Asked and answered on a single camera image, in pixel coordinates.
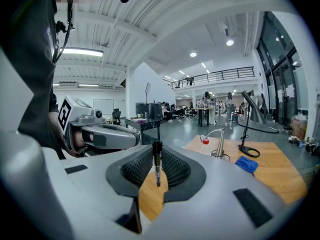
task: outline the silver cylinder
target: silver cylinder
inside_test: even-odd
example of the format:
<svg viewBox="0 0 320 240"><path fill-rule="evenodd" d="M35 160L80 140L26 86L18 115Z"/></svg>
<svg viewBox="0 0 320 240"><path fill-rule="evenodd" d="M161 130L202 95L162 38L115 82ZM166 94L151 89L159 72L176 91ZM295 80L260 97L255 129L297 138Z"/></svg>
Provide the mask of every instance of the silver cylinder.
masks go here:
<svg viewBox="0 0 320 240"><path fill-rule="evenodd" d="M220 159L222 159L224 156L224 139L225 139L225 132L222 130L218 148L216 149L216 157Z"/></svg>

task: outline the desk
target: desk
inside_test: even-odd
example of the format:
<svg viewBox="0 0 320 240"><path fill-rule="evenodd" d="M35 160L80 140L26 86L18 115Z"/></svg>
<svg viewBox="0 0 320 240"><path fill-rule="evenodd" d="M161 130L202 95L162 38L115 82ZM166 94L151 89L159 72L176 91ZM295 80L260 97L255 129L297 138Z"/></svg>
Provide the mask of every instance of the desk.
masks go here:
<svg viewBox="0 0 320 240"><path fill-rule="evenodd" d="M208 139L210 148L215 150L219 138L209 137ZM238 150L240 143L238 140L224 140L223 149L230 156L230 163L234 164L239 157L245 156ZM291 204L307 194L307 186L299 172L273 142L246 141L245 144L258 149L261 153L257 158L248 157L259 164L254 176L276 192L286 204ZM201 146L200 136L197 135L184 148L200 152ZM163 195L166 191L168 191L168 182L164 171L161 171L161 187L156 186L154 171L143 182L139 190L139 208L151 221L162 211Z"/></svg>
<svg viewBox="0 0 320 240"><path fill-rule="evenodd" d="M204 111L204 110L213 110L214 108L210 108L210 107L196 107L196 108L191 108L192 110L198 110L198 125L200 125L200 127L202 126L202 119L203 119L203 112L199 113L199 111ZM209 126L209 113L207 113L206 116L206 125Z"/></svg>
<svg viewBox="0 0 320 240"><path fill-rule="evenodd" d="M145 135L143 133L145 130L150 130L153 128L156 128L157 138L160 141L160 120L147 119L144 122L137 122L135 119L126 118L124 122L125 122L125 127L128 128L128 126L131 126L137 129L138 131L140 131L142 145L152 144L152 142L155 140L153 137Z"/></svg>

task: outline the dark shirt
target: dark shirt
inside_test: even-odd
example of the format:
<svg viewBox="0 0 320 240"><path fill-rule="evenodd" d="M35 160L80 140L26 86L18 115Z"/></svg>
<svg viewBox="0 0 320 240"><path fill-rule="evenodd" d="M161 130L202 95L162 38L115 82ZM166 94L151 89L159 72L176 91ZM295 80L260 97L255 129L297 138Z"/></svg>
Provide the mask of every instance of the dark shirt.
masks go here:
<svg viewBox="0 0 320 240"><path fill-rule="evenodd" d="M53 93L56 12L55 0L21 1L11 17L3 49L34 94L22 117L19 132L33 137L42 147L54 149L60 158L64 158L49 120L49 112L58 112Z"/></svg>

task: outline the black rubber pad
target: black rubber pad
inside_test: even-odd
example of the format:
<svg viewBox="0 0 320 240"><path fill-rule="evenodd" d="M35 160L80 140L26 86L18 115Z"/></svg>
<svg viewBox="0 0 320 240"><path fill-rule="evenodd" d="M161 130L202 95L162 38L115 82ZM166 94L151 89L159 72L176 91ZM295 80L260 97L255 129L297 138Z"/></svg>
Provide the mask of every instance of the black rubber pad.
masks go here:
<svg viewBox="0 0 320 240"><path fill-rule="evenodd" d="M88 167L86 167L85 165L81 164L81 165L77 165L77 166L74 166L74 167L66 168L64 170L65 170L66 174L73 174L73 173L76 173L76 172L79 172L79 171L82 171L82 170L85 170L85 169L88 169Z"/></svg>
<svg viewBox="0 0 320 240"><path fill-rule="evenodd" d="M233 193L256 228L272 219L273 216L271 213L249 189L242 188L234 191Z"/></svg>

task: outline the microphone stand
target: microphone stand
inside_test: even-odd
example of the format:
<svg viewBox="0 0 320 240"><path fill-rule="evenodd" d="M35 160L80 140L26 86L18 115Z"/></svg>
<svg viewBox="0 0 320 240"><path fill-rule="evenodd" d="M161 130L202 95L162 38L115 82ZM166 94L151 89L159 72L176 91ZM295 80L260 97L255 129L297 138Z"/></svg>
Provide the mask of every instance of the microphone stand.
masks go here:
<svg viewBox="0 0 320 240"><path fill-rule="evenodd" d="M248 106L248 115L247 115L247 119L246 119L246 126L244 128L243 131L243 135L240 138L242 140L242 143L240 145L238 145L239 150L244 153L245 155L252 157L252 158L257 158L260 156L260 151L253 148L253 147L249 147L249 146L245 146L245 139L248 138L249 136L247 135L247 130L248 130L248 123L249 123L249 116L250 116L250 106ZM257 152L257 155L254 154L250 154L249 151L254 151Z"/></svg>

